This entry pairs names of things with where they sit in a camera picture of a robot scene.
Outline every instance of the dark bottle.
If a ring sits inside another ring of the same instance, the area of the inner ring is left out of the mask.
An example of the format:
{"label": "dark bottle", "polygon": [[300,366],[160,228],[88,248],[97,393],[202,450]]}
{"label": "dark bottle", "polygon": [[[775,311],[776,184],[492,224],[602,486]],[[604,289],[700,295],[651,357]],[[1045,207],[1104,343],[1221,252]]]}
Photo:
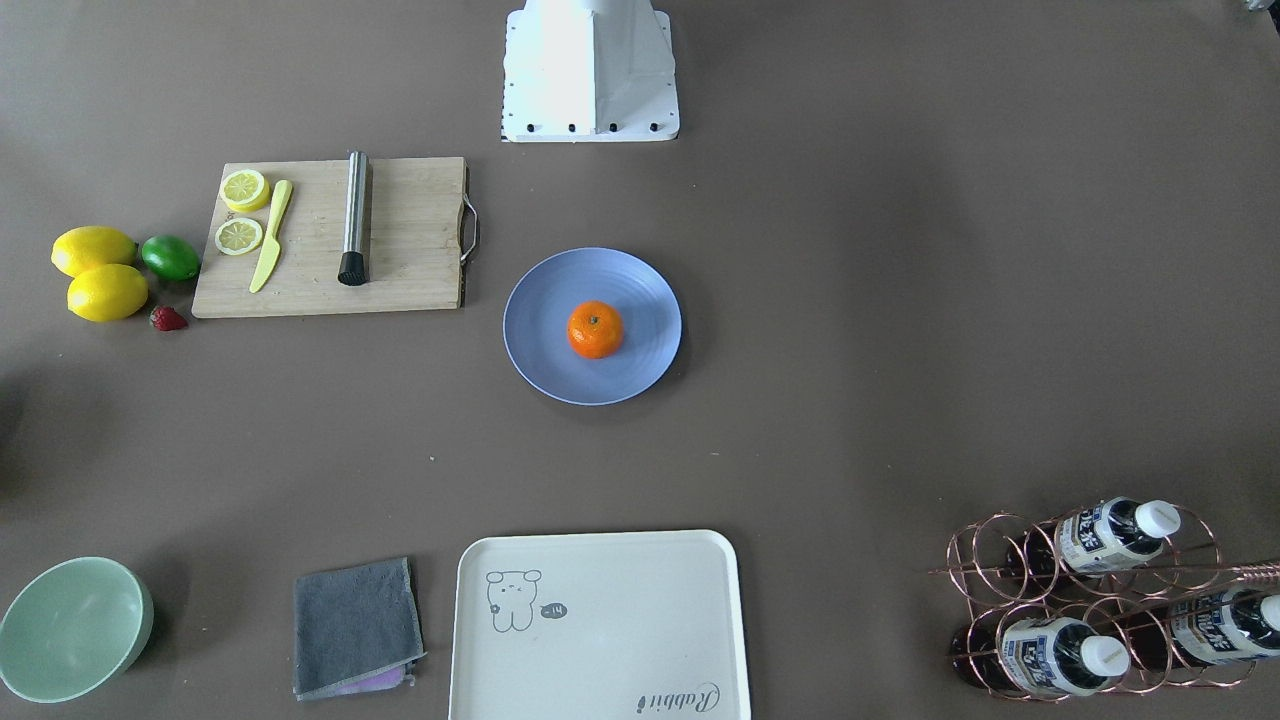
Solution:
{"label": "dark bottle", "polygon": [[[952,638],[954,655],[965,652],[965,633]],[[975,629],[969,637],[969,652],[996,651],[974,656],[973,664],[965,657],[954,659],[960,676],[977,687],[1043,698],[1089,696],[1110,688],[1129,671],[1124,643],[1070,618],[1020,620],[1005,628],[998,644],[986,630]]]}
{"label": "dark bottle", "polygon": [[[1082,510],[1044,533],[1032,530],[1019,541],[1027,562],[1010,548],[1006,562],[1012,577],[1025,573],[1033,589],[1052,589],[1055,550],[1069,571],[1100,577],[1137,568],[1160,555],[1164,539],[1181,527],[1178,509],[1162,500],[1137,502],[1116,497]],[[1046,541],[1052,538],[1052,546]]]}
{"label": "dark bottle", "polygon": [[[1248,587],[1206,593],[1134,615],[1126,632],[1138,660],[1153,671],[1277,657],[1280,593]],[[1176,651],[1172,659],[1170,644]]]}

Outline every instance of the bottle label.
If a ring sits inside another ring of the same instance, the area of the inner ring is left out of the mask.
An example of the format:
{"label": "bottle label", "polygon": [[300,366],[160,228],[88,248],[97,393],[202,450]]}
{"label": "bottle label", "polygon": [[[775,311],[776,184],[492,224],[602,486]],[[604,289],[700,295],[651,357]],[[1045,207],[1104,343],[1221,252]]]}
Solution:
{"label": "bottle label", "polygon": [[1254,644],[1235,625],[1230,603],[1245,591],[1215,592],[1175,605],[1170,614],[1174,639],[1183,650],[1212,665],[1280,657],[1280,650]]}
{"label": "bottle label", "polygon": [[1053,655],[1057,633],[1069,624],[1069,618],[1020,620],[1005,628],[1000,653],[1014,684],[1036,697],[1059,698],[1064,694],[1093,694],[1079,688],[1062,675]]}
{"label": "bottle label", "polygon": [[1142,565],[1160,555],[1139,555],[1120,542],[1111,529],[1111,507],[1126,500],[1116,497],[1097,507],[1071,515],[1059,525],[1057,547],[1062,561],[1076,573],[1103,574]]}

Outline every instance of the orange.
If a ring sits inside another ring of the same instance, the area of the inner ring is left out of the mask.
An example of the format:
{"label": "orange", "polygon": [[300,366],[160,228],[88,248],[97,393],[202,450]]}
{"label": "orange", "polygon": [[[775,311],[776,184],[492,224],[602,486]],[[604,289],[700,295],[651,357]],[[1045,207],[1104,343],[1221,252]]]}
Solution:
{"label": "orange", "polygon": [[608,357],[622,346],[622,315],[607,302],[588,300],[568,316],[568,345],[582,357]]}

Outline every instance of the mint green bowl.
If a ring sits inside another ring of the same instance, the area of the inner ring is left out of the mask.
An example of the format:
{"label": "mint green bowl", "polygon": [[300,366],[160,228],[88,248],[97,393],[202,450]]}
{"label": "mint green bowl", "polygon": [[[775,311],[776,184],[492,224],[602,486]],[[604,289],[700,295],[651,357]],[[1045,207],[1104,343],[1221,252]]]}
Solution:
{"label": "mint green bowl", "polygon": [[0,620],[0,679],[32,702],[77,698],[137,660],[152,619],[151,593],[115,560],[54,565]]}

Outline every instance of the white tray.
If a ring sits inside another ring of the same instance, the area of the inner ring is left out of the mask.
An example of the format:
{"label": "white tray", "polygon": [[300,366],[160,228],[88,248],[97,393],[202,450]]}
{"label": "white tray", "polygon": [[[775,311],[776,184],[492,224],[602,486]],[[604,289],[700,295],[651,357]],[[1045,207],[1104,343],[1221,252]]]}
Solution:
{"label": "white tray", "polygon": [[485,538],[462,553],[451,720],[650,716],[751,716],[723,536]]}

